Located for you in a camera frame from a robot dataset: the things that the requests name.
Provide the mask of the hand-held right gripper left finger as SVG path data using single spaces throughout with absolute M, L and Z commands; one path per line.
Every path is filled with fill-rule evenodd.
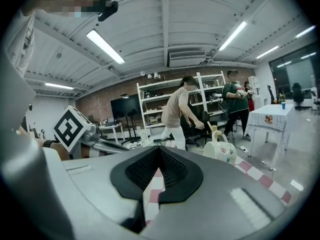
M 147 225 L 144 192 L 157 171 L 158 150 L 153 145 L 62 164 L 95 208 L 120 226 L 139 234 Z

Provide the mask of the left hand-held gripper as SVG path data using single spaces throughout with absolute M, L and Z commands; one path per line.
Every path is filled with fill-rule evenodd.
M 78 109 L 69 105 L 53 128 L 54 135 L 73 159 L 82 158 L 81 145 L 106 153 L 123 153 L 128 148 L 115 142 L 101 139 L 99 127 L 89 121 Z

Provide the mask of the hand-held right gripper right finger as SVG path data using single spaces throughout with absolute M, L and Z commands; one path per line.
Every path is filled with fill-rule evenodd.
M 184 202 L 162 204 L 139 240 L 271 240 L 286 208 L 258 181 L 225 162 L 188 151 L 176 153 L 203 172 Z

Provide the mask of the person's left forearm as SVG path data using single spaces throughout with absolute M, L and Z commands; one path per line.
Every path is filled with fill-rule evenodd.
M 43 147 L 43 143 L 45 142 L 45 140 L 40 140 L 39 141 L 39 145 L 41 147 Z M 69 156 L 69 153 L 68 151 L 63 147 L 63 145 L 61 143 L 53 143 L 51 146 L 50 146 L 51 149 L 54 149 L 55 151 L 57 151 L 60 159 L 62 161 L 67 161 L 70 159 L 70 156 Z

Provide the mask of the white office desk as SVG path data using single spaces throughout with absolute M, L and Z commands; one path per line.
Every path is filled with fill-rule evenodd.
M 124 134 L 124 130 L 123 130 L 123 126 L 122 126 L 122 123 L 118 123 L 118 124 L 115 124 L 115 125 L 111 125 L 111 126 L 99 126 L 98 127 L 100 132 L 102 133 L 103 131 L 105 130 L 112 130 L 113 131 L 113 136 L 114 136 L 114 139 L 115 139 L 115 142 L 117 145 L 120 144 L 119 140 L 118 140 L 118 136 L 117 136 L 117 132 L 116 132 L 116 129 L 117 128 L 120 128 L 120 132 L 121 132 L 121 138 L 123 141 L 125 141 L 125 134 Z

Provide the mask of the black tripod stand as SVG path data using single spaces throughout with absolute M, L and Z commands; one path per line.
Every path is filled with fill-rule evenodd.
M 136 126 L 134 122 L 134 115 L 137 114 L 137 111 L 135 109 L 132 109 L 130 112 L 128 112 L 126 118 L 127 123 L 127 129 L 129 133 L 129 141 L 131 143 L 134 143 L 137 141 L 137 134 L 136 134 Z

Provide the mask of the white printed ceramic mug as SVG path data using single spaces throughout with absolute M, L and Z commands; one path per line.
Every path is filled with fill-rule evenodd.
M 217 142 L 207 142 L 203 149 L 203 156 L 234 166 L 237 159 L 237 150 L 232 143 L 228 142 L 227 137 L 225 138 L 226 140 L 223 140 L 219 136 Z

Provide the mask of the red checkered cloth table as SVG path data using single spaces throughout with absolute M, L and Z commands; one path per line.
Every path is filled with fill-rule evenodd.
M 243 172 L 249 178 L 259 182 L 266 189 L 272 192 L 285 205 L 290 204 L 292 195 L 284 187 L 276 181 L 262 173 L 259 169 L 237 156 L 235 161 L 235 168 Z M 155 219 L 159 212 L 158 198 L 159 194 L 165 191 L 164 178 L 161 171 L 158 169 L 151 182 L 143 192 L 143 209 L 146 224 L 149 224 Z

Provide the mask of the beige plastic object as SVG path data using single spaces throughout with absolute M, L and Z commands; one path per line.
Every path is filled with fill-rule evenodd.
M 224 141 L 226 140 L 226 136 L 220 130 L 218 130 L 217 125 L 211 125 L 209 121 L 207 122 L 207 124 L 211 130 L 212 142 L 217 142 L 219 136 L 221 136 Z

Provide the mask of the black office chair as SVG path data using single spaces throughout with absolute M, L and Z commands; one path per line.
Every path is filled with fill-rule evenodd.
M 271 90 L 271 86 L 267 85 L 267 89 L 268 89 L 268 92 L 269 92 L 269 95 L 270 95 L 270 103 L 271 104 L 277 104 L 277 100 L 275 99 L 275 97 L 273 95 L 273 92 Z
M 302 93 L 302 88 L 298 82 L 293 84 L 292 92 L 293 92 L 293 101 L 299 107 L 301 103 L 304 101 L 304 95 Z
M 185 143 L 186 145 L 194 145 L 199 147 L 200 144 L 197 143 L 198 140 L 204 139 L 204 145 L 212 138 L 211 128 L 209 126 L 210 116 L 207 111 L 203 110 L 199 114 L 200 122 L 204 123 L 203 129 L 198 129 L 194 124 L 186 124 L 184 129 Z

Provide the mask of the white metal shelving rack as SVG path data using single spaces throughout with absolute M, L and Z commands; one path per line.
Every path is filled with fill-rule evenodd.
M 227 116 L 223 109 L 221 90 L 226 83 L 223 72 L 215 74 L 201 74 L 197 72 L 193 77 L 197 89 L 189 92 L 189 104 L 195 115 L 200 116 L 206 111 L 209 121 L 217 122 L 218 127 L 227 123 Z M 165 128 L 161 121 L 161 114 L 170 96 L 180 85 L 181 79 L 170 79 L 150 83 L 137 84 L 138 100 L 142 113 L 143 128 L 155 140 L 161 138 Z

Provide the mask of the long ceiling light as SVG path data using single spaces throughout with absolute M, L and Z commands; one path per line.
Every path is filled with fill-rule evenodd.
M 227 38 L 227 40 L 219 47 L 218 51 L 223 51 L 236 37 L 237 35 L 247 26 L 247 23 L 243 21 Z
M 279 46 L 278 46 L 278 45 L 276 45 L 276 46 L 274 46 L 273 48 L 271 48 L 271 49 L 269 49 L 269 50 L 267 50 L 267 51 L 263 52 L 263 53 L 262 53 L 262 54 L 260 54 L 260 55 L 258 55 L 258 56 L 256 57 L 256 59 L 257 59 L 257 60 L 259 60 L 260 58 L 263 58 L 263 57 L 265 57 L 266 55 L 268 55 L 268 54 L 270 54 L 270 53 L 272 53 L 272 52 L 276 51 L 278 48 L 279 48 Z
M 72 86 L 66 86 L 66 85 L 55 84 L 55 83 L 50 83 L 50 82 L 46 82 L 45 86 L 59 88 L 59 89 L 65 89 L 65 90 L 73 90 L 74 89 L 74 87 L 72 87 Z
M 114 48 L 95 30 L 92 29 L 86 34 L 86 37 L 98 46 L 103 52 L 111 57 L 116 63 L 122 65 L 125 60 L 114 50 Z
M 298 39 L 298 38 L 301 38 L 303 36 L 305 36 L 306 34 L 310 33 L 311 31 L 313 31 L 314 29 L 316 28 L 315 25 L 312 25 L 310 27 L 308 27 L 307 29 L 301 31 L 300 33 L 298 33 L 295 38 Z

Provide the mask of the white cloth covered table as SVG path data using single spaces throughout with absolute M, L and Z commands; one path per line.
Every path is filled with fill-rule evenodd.
M 273 171 L 279 156 L 288 149 L 291 133 L 298 125 L 294 104 L 290 103 L 282 109 L 281 104 L 268 104 L 249 113 L 245 133 L 250 136 L 248 156 L 253 155 L 255 134 L 258 130 L 265 130 L 265 141 L 269 140 L 270 133 L 278 133 L 278 143 L 268 169 Z

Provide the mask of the white tall cabinet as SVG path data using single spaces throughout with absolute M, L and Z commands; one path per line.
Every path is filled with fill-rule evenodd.
M 260 80 L 257 76 L 249 76 L 248 82 L 250 85 L 250 90 L 252 92 L 252 99 L 254 102 L 262 103 L 262 95 L 261 95 L 261 85 Z

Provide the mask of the white ceiling air conditioner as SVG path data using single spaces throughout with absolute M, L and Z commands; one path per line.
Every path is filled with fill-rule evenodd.
M 171 52 L 169 53 L 168 66 L 170 68 L 196 66 L 205 60 L 206 52 L 204 50 Z

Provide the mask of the large dark window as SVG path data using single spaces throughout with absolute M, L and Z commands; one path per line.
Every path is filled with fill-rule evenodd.
M 279 99 L 293 102 L 298 109 L 320 110 L 320 44 L 313 43 L 269 62 Z M 293 84 L 299 83 L 304 101 L 297 106 Z

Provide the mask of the person's white shirt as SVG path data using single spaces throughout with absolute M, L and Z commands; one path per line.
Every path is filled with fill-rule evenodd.
M 35 48 L 35 16 L 35 11 L 25 16 L 19 9 L 3 38 L 4 51 L 21 77 L 27 70 Z

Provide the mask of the black wall television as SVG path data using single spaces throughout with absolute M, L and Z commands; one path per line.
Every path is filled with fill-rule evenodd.
M 110 105 L 115 119 L 142 114 L 138 94 L 111 100 Z

